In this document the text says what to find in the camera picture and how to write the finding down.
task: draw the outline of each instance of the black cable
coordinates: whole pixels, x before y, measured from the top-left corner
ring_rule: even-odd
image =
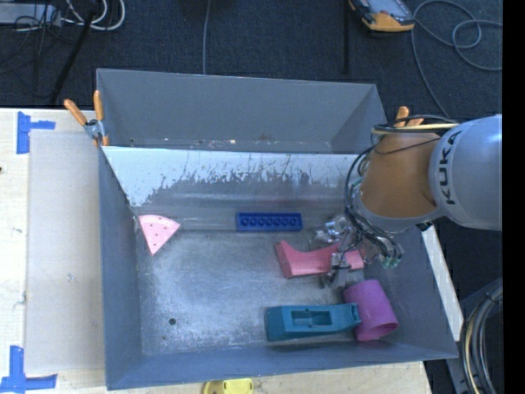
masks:
[[[356,169],[357,167],[359,171],[361,164],[367,161],[368,155],[370,154],[370,152],[373,151],[374,147],[375,146],[371,146],[365,149],[362,153],[360,153],[352,162],[346,174],[344,192],[345,215],[349,219],[350,224],[357,231],[356,237],[358,239],[354,241],[354,243],[351,246],[356,246],[358,243],[360,243],[364,236],[367,238],[368,241],[374,244],[383,253],[383,255],[388,256],[388,249],[386,248],[385,244],[379,239],[379,237],[383,237],[389,240],[389,236],[382,229],[374,227],[366,218],[364,218],[355,211],[354,204],[352,202],[352,194],[355,190],[355,185],[352,184],[351,186],[349,186],[350,177],[352,176],[354,169]],[[396,253],[396,256],[398,259],[400,259],[399,253]]]
[[[107,15],[106,15],[106,26],[104,26],[103,28],[103,31],[104,32],[108,32],[109,29],[112,27],[112,23],[113,23],[113,15],[114,15],[114,2],[113,0],[109,0],[109,2],[107,3]]]
[[[463,373],[470,392],[479,392],[474,381],[477,376],[484,393],[496,394],[486,363],[485,322],[489,313],[503,301],[503,278],[480,299],[464,323],[460,337]]]
[[[36,11],[38,2],[34,2],[34,9]],[[49,0],[44,0],[44,8],[43,8],[43,14],[42,17],[38,23],[39,30],[41,30],[41,39],[40,39],[40,45],[38,45],[38,39],[35,37],[34,40],[34,64],[33,64],[33,95],[36,95],[37,90],[39,88],[39,78],[40,78],[40,55],[42,53],[42,47],[43,47],[43,41],[45,39],[46,29],[47,27],[47,20],[48,20],[48,7],[49,7]]]
[[[33,16],[20,16],[18,17],[16,20],[15,20],[15,30],[16,30],[16,26],[18,25],[18,22],[20,22],[21,20],[24,20],[24,19],[30,19],[32,20],[30,22],[30,27],[28,29],[29,32],[31,32],[33,29],[33,27],[35,27],[36,29],[39,29],[39,26],[41,25],[42,23],[42,20],[45,24],[45,21],[46,21],[46,16],[47,16],[47,9],[48,9],[48,6],[46,5],[46,7],[44,8],[44,11],[43,11],[43,15],[40,19],[37,19],[36,18],[36,11],[37,11],[37,0],[34,0],[34,15]],[[28,40],[30,34],[27,34],[26,37],[24,38],[24,40],[22,41],[22,44],[19,46],[18,50],[12,54],[10,57],[5,57],[3,60],[2,60],[2,63],[5,63],[7,64],[8,66],[10,66],[10,60],[15,56],[17,55],[18,53],[21,52],[21,49],[22,47],[24,47],[26,41]],[[34,56],[33,58],[29,61],[29,62],[35,62],[34,65],[33,65],[33,86],[28,86],[25,81],[22,79],[22,77],[16,72],[16,69],[19,68],[20,66],[17,66],[17,67],[12,67],[10,66],[9,69],[7,70],[4,70],[3,72],[7,72],[7,71],[13,71],[16,76],[18,77],[18,79],[23,83],[23,85],[28,88],[28,90],[32,93],[32,95],[34,95],[34,89],[38,86],[38,78],[39,78],[39,64],[38,64],[38,60],[39,60],[39,54],[40,54],[40,50],[41,50],[42,46],[38,46],[38,40],[37,38],[35,37],[34,39]],[[29,62],[24,62],[22,63],[22,66],[25,65],[25,64],[28,64]]]
[[[343,74],[350,71],[349,60],[349,0],[343,0]]]
[[[52,14],[52,18],[56,17],[56,15],[57,15],[57,11],[55,11]],[[39,23],[39,19],[37,19],[37,18],[35,18],[33,16],[20,16],[19,18],[17,18],[15,20],[15,30],[16,30],[18,22],[21,21],[22,19],[25,19],[25,18],[31,19],[32,21],[34,21],[35,24]],[[51,25],[46,22],[44,24],[44,26],[38,26],[35,30],[43,31],[43,29],[45,29],[48,33],[52,34],[53,36],[55,36],[58,39],[62,38],[61,41],[65,42],[66,44],[71,44],[72,43],[72,41],[67,40],[66,37],[62,37],[62,36],[60,36],[59,34],[57,34],[56,32],[53,31],[53,21],[51,22]],[[14,73],[16,75],[16,77],[18,78],[18,80],[23,84],[23,86],[27,88],[28,92],[30,92],[35,98],[45,99],[45,98],[49,98],[49,96],[51,95],[51,92],[47,92],[46,94],[41,94],[41,93],[35,92],[34,91],[34,86],[29,85],[25,81],[25,79],[20,74],[18,74],[17,71],[20,70],[21,68],[23,68],[24,66],[27,66],[29,64],[37,62],[38,61],[38,57],[41,58],[44,55],[47,55],[51,49],[56,49],[55,43],[51,43],[46,48],[44,48],[43,47],[43,40],[42,40],[41,49],[36,54],[34,54],[34,56],[31,59],[25,60],[25,61],[21,62],[20,64],[18,64],[16,66],[13,66],[13,65],[10,64],[10,61],[12,60],[12,58],[16,57],[19,53],[21,53],[23,47],[29,42],[29,37],[31,36],[31,32],[32,31],[33,30],[28,31],[28,33],[25,35],[22,43],[20,44],[19,48],[17,49],[17,51],[15,53],[10,54],[9,56],[5,56],[2,60],[0,60],[0,63],[7,64],[9,66],[9,68],[1,70],[0,74]]]
[[[64,35],[61,35],[61,34],[60,34],[61,31],[62,31],[62,26],[59,27],[58,32],[55,32],[55,31],[53,30],[53,28],[49,28],[49,29],[48,29],[48,33],[49,33],[49,34],[51,34],[52,36],[54,36],[56,39],[59,39],[59,40],[62,41],[63,43],[65,43],[65,44],[69,44],[69,45],[75,43],[75,40],[73,40],[73,39],[69,39],[69,38],[67,38],[67,37],[64,36]]]
[[[373,130],[374,131],[384,131],[386,133],[415,133],[415,134],[436,133],[437,131],[443,131],[443,129],[439,127],[403,130],[404,128],[406,127],[391,127],[391,126],[382,126],[381,124],[379,124],[377,126],[374,126]]]
[[[414,114],[414,115],[409,115],[407,117],[404,117],[404,118],[396,118],[394,119],[394,124],[398,123],[398,122],[405,122],[405,121],[410,121],[410,120],[440,120],[440,121],[443,121],[443,122],[449,122],[449,123],[453,123],[453,124],[458,124],[458,121],[453,119],[453,118],[448,118],[448,117],[443,117],[441,115],[434,115],[434,114]]]
[[[69,71],[71,67],[73,66],[73,63],[75,62],[76,56],[78,52],[80,51],[82,44],[84,43],[85,37],[87,36],[89,29],[91,28],[91,22],[93,21],[97,13],[98,5],[100,4],[101,1],[102,0],[95,0],[94,5],[89,10],[87,19],[84,22],[84,26],[82,27],[82,31],[80,32],[80,35],[75,42],[75,47],[73,48],[73,51],[71,51],[71,54],[67,59],[66,65],[60,72],[60,75],[57,78],[57,82],[52,89],[51,98],[50,98],[51,105],[53,105],[57,101],[58,94],[62,90],[62,86],[66,82],[67,75],[69,74]]]
[[[431,140],[428,140],[428,141],[423,141],[421,143],[414,143],[414,144],[411,144],[410,146],[404,146],[403,148],[389,150],[388,152],[380,152],[379,150],[376,149],[376,146],[374,146],[374,152],[377,153],[377,154],[392,154],[392,153],[402,152],[403,150],[417,148],[418,146],[423,146],[424,144],[429,144],[429,143],[431,143],[433,141],[437,141],[437,140],[440,140],[440,139],[441,139],[441,137],[436,137],[435,139],[431,139]]]

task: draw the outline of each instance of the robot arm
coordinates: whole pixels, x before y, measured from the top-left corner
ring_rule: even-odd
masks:
[[[408,114],[401,108],[397,120]],[[389,233],[441,217],[501,231],[502,116],[451,122],[441,136],[423,121],[377,129],[383,136],[364,163],[354,211]]]

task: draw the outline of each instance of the pink shoe-shaped object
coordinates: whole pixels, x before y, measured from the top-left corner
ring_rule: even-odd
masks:
[[[139,216],[139,222],[151,255],[155,255],[180,227],[174,220],[156,214]]]
[[[286,278],[328,273],[331,269],[331,256],[337,252],[339,244],[314,251],[297,251],[285,241],[276,243],[277,257]],[[345,253],[346,262],[353,270],[364,268],[359,250]]]

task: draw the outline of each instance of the wooden table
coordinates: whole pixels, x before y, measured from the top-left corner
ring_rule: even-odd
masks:
[[[78,131],[80,126],[67,110],[20,109],[33,121],[45,119],[56,123],[56,131]],[[19,109],[0,109],[0,377],[8,375],[9,346],[25,345],[26,264],[28,236],[28,182],[30,153],[16,154],[16,115]],[[85,112],[94,118],[92,112]],[[463,317],[455,299],[450,276],[444,266],[441,248],[434,233],[424,236],[433,247],[436,260],[431,261],[445,302],[454,336],[459,336]],[[28,378],[41,375],[27,374]],[[369,394],[431,393],[422,362],[373,365],[275,377],[253,378],[256,393],[366,392]],[[73,369],[58,372],[53,392],[106,392],[103,369]],[[170,387],[125,390],[129,392],[185,393],[202,392],[202,383]]]

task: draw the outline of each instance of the purple cylinder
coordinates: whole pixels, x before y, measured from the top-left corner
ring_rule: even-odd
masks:
[[[361,323],[354,329],[354,335],[359,341],[376,340],[399,326],[392,305],[378,280],[355,283],[343,295],[345,302],[358,305]]]

